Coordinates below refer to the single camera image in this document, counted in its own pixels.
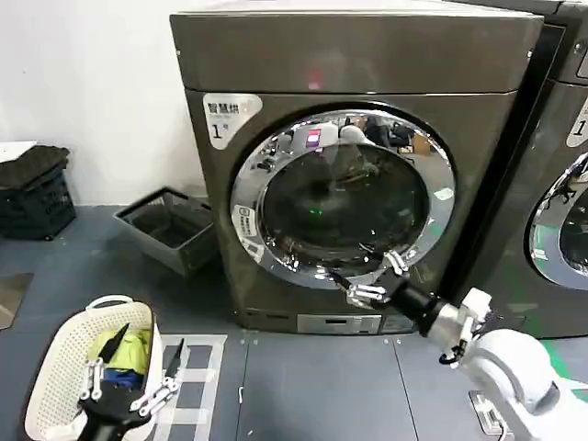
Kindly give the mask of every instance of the yellow cloth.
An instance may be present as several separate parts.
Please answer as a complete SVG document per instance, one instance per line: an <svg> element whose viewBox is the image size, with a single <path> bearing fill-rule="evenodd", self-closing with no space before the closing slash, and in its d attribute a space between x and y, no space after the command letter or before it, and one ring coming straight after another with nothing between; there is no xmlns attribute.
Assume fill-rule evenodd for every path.
<svg viewBox="0 0 588 441"><path fill-rule="evenodd" d="M88 351L88 359L98 358L98 354L109 338L114 337L119 329L108 329L101 333ZM138 374L145 375L149 363L149 348L151 345L151 331L148 329L128 330L120 342L119 349L112 357L107 368L132 369Z"/></svg>

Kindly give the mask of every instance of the gray plastic tub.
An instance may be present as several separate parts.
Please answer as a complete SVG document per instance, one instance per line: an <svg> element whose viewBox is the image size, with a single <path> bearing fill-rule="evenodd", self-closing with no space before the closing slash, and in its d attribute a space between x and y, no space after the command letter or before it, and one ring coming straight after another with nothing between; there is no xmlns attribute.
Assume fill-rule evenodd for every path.
<svg viewBox="0 0 588 441"><path fill-rule="evenodd" d="M190 276L219 250L210 207L164 187L116 213L147 255Z"/></svg>

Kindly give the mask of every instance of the front-loading washing machine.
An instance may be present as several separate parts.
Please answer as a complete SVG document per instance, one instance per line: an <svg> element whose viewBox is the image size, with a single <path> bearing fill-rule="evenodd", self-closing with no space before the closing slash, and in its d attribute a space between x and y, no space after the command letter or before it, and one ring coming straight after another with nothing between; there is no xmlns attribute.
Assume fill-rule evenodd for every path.
<svg viewBox="0 0 588 441"><path fill-rule="evenodd" d="M374 283L384 268L368 245L436 288L541 23L416 0L172 15L238 320L410 331L398 315L347 305L329 271Z"/></svg>
<svg viewBox="0 0 588 441"><path fill-rule="evenodd" d="M588 2L469 1L545 24L440 291L484 289L536 337L588 334Z"/></svg>

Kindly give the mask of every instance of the round glass door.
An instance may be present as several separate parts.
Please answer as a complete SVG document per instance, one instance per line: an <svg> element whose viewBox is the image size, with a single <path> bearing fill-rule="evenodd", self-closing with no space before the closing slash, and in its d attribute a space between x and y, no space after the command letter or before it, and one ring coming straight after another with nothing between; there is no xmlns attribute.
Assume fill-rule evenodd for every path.
<svg viewBox="0 0 588 441"><path fill-rule="evenodd" d="M334 270L372 283L381 253L418 262L445 230L455 180L447 155L411 122L380 110L296 121L246 159L232 190L232 223L261 266L292 283L334 288Z"/></svg>
<svg viewBox="0 0 588 441"><path fill-rule="evenodd" d="M537 270L566 288L588 289L588 153L543 197L529 247Z"/></svg>

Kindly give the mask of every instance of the laundry basket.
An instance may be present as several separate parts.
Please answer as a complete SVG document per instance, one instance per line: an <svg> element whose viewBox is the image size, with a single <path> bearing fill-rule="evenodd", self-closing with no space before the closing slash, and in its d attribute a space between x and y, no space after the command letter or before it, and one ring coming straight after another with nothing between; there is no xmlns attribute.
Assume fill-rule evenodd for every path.
<svg viewBox="0 0 588 441"><path fill-rule="evenodd" d="M149 366L142 390L158 389L163 378L163 345L151 309L126 296L96 299L84 311L67 320L51 342L28 400L25 432L30 439L44 440L46 434L54 432L57 426L73 427L74 418L80 412L77 403L88 350L103 331L119 329L126 323L130 323L131 329L151 329ZM152 418L146 425L130 430L124 439L142 441L154 424ZM77 439L79 435L79 432L74 433L71 439Z"/></svg>

